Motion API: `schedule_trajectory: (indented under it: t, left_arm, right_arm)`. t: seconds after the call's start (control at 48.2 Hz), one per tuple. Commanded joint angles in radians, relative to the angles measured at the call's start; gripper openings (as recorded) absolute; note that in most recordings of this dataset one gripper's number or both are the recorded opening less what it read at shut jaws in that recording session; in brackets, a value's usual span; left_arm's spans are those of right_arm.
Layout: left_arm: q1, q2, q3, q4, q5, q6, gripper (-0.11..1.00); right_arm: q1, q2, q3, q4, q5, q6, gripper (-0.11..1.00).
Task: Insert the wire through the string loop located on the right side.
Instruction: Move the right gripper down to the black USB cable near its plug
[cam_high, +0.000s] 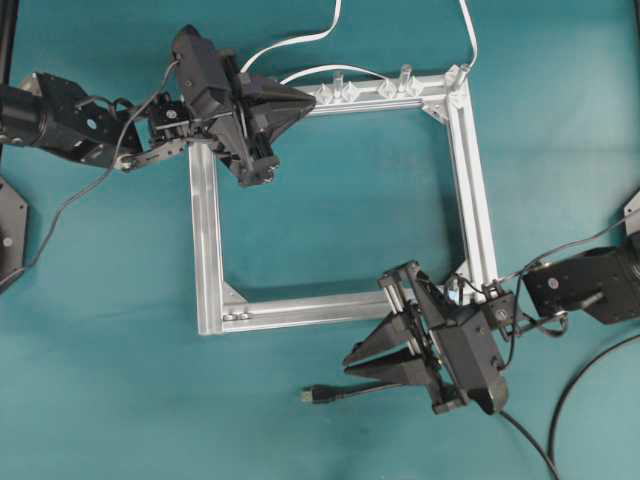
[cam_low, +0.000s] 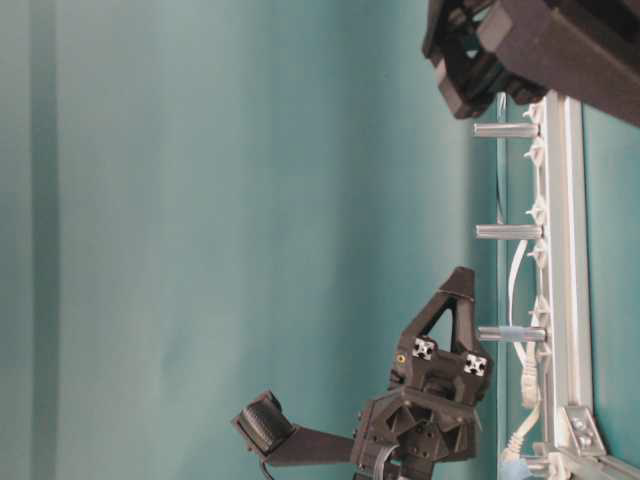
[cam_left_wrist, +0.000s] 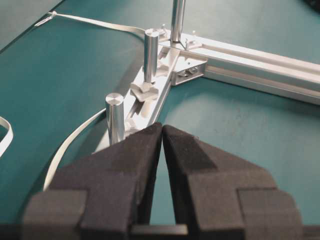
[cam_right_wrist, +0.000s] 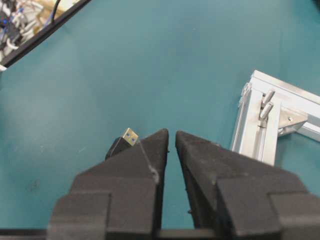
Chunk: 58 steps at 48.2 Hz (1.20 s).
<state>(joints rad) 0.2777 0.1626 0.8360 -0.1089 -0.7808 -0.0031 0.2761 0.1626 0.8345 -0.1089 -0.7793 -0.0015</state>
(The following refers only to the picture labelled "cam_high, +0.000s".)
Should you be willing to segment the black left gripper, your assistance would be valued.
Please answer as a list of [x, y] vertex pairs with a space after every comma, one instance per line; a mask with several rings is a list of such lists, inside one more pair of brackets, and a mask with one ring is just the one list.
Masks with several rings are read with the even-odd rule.
[[[176, 34], [171, 52], [192, 117], [191, 135], [206, 143], [241, 186], [272, 182], [279, 160], [271, 144], [314, 109], [316, 98], [250, 73], [241, 74], [240, 98], [233, 64], [190, 24]], [[254, 115], [254, 130], [248, 108]]]

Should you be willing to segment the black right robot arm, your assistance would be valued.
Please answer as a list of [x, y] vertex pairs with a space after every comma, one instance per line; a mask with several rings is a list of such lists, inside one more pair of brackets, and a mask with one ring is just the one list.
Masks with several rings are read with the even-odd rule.
[[630, 246], [596, 248], [534, 267], [524, 285], [539, 317], [527, 318], [515, 295], [485, 290], [481, 303], [447, 298], [411, 261], [379, 280], [391, 311], [343, 361], [349, 375], [427, 389], [435, 413], [471, 401], [493, 415], [508, 400], [505, 362], [493, 333], [503, 338], [526, 320], [530, 329], [575, 310], [605, 325], [639, 315], [639, 253]]

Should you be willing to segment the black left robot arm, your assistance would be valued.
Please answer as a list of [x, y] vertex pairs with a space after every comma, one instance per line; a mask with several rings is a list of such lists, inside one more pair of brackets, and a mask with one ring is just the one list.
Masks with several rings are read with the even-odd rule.
[[153, 95], [145, 108], [89, 96], [77, 83], [35, 72], [1, 88], [1, 141], [76, 163], [129, 172], [207, 146], [244, 187], [269, 183], [279, 167], [273, 142], [309, 114], [313, 95], [241, 72], [230, 50], [187, 25], [171, 55], [181, 91]]

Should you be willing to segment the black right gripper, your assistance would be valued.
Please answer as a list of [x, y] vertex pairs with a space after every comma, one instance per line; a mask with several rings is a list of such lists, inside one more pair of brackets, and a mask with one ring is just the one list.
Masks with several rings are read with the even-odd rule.
[[488, 415], [508, 399], [504, 362], [487, 308], [450, 299], [411, 261], [379, 279], [391, 305], [382, 322], [352, 349], [353, 355], [391, 354], [364, 362], [343, 360], [348, 375], [400, 385], [423, 385], [436, 414], [474, 401]]

